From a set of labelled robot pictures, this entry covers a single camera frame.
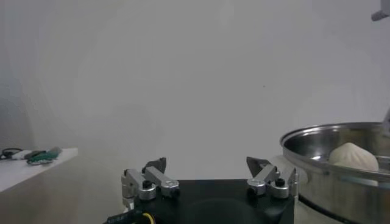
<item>pot rim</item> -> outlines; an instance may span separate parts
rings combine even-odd
[[[283,147],[283,156],[289,160],[298,160],[307,165],[318,168],[323,174],[336,174],[343,176],[352,176],[357,178],[364,178],[368,180],[385,181],[390,182],[390,173],[382,173],[369,170],[359,170],[343,166],[335,166],[323,161],[317,161],[315,159],[302,156],[298,153],[291,151],[285,147],[285,142],[291,138],[304,134],[311,133],[314,131],[329,130],[329,129],[341,129],[341,128],[362,128],[362,127],[378,127],[381,126],[381,122],[349,122],[349,123],[338,123],[338,124],[325,124],[325,125],[314,125],[305,128],[300,128],[294,131],[290,131],[280,138],[280,145]]]

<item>white shelf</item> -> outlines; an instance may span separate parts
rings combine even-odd
[[[0,192],[30,179],[39,173],[51,169],[65,161],[77,156],[78,150],[62,149],[62,153],[53,163],[47,165],[30,166],[26,160],[2,160],[0,161]]]

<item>steamed bun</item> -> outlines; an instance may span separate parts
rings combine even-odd
[[[373,154],[350,142],[334,149],[329,156],[329,163],[361,170],[379,169],[378,161]]]

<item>stainless steel pot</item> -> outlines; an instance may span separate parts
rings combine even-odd
[[[333,166],[330,152],[352,142],[374,154],[379,172]],[[379,122],[321,125],[292,131],[283,155],[307,174],[300,195],[335,217],[355,223],[390,223],[390,138]]]

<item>white backdrop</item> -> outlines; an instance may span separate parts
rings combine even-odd
[[[125,168],[166,156],[173,178],[247,178],[245,157],[281,154],[287,131],[379,121],[389,106],[379,1],[1,4],[4,71],[28,117],[8,126],[29,125],[35,147],[80,149],[0,195],[12,223],[102,223],[120,211]]]

